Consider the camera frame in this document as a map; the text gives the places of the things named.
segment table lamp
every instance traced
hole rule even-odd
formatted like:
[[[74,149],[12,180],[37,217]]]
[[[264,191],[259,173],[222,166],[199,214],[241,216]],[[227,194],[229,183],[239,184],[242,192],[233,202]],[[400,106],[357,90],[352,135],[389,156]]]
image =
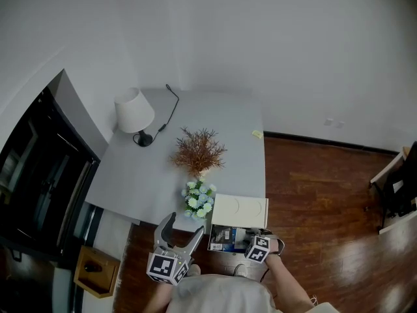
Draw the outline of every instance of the table lamp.
[[[152,143],[152,136],[143,129],[152,123],[155,112],[138,88],[129,88],[116,96],[115,109],[119,129],[126,133],[138,133],[139,146],[145,147]]]

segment baseboard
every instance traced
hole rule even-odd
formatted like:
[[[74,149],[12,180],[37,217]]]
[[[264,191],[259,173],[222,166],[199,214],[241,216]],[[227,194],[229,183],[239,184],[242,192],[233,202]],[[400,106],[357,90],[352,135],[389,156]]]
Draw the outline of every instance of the baseboard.
[[[336,142],[334,140],[326,140],[326,139],[312,138],[312,137],[305,137],[305,136],[296,136],[295,134],[286,134],[286,133],[279,133],[279,132],[264,131],[263,135],[264,135],[264,137],[269,137],[269,138],[297,140],[299,142],[319,143],[321,145],[345,147],[345,148],[348,148],[348,149],[359,149],[361,151],[367,151],[367,152],[376,152],[376,153],[384,153],[384,154],[389,154],[389,155],[398,155],[398,152],[391,151],[389,149],[379,149],[379,148],[376,148],[376,147],[369,147],[369,146],[365,146],[365,145],[357,145],[355,143],[343,143],[343,142]]]

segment person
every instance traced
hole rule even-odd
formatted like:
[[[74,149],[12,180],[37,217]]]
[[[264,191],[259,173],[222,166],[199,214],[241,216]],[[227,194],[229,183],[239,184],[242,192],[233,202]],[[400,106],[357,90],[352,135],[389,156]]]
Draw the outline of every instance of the person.
[[[276,239],[271,240],[270,251],[278,251]],[[270,253],[265,263],[274,278],[283,313],[337,313],[329,303],[314,307],[277,254]],[[279,312],[267,288],[246,278],[245,265],[238,265],[233,276],[201,275],[194,264],[178,286],[159,284],[143,313]]]

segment white box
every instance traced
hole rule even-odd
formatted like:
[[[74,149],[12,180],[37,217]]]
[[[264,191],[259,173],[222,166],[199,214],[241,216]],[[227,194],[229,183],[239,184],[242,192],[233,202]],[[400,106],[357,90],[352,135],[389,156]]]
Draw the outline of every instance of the white box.
[[[266,228],[268,198],[217,194],[211,222],[241,228]]]
[[[243,231],[242,235],[242,229],[266,228],[267,222],[267,198],[252,198],[217,194],[214,201],[210,239],[208,241],[207,249],[220,252],[233,252],[243,254],[246,251],[246,246],[242,246],[242,240],[249,241],[251,239],[244,238],[245,231]],[[219,241],[217,241],[217,243],[215,243],[215,238],[212,239],[215,225],[231,228],[231,231],[233,232],[233,245],[231,245],[230,242],[222,244],[218,243]]]

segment marker cube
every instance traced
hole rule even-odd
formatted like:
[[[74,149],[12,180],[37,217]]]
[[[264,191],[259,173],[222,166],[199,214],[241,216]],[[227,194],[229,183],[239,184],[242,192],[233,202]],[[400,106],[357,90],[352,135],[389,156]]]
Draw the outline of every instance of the marker cube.
[[[245,251],[245,258],[257,263],[262,263],[268,256],[270,250],[269,247],[268,237],[258,237],[254,235]]]
[[[186,261],[149,253],[146,274],[155,282],[176,286],[187,272],[188,264]]]

